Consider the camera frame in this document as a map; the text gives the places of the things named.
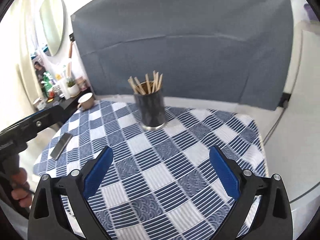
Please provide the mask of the person's left hand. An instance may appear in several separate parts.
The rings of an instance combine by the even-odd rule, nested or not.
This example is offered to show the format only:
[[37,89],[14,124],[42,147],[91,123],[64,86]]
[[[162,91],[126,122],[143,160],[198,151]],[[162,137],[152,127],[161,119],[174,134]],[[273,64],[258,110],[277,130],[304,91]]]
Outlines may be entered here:
[[20,207],[29,207],[32,204],[32,195],[28,191],[30,189],[27,182],[27,172],[24,168],[19,168],[17,174],[11,176],[11,185],[13,190],[11,196],[14,200],[18,201]]

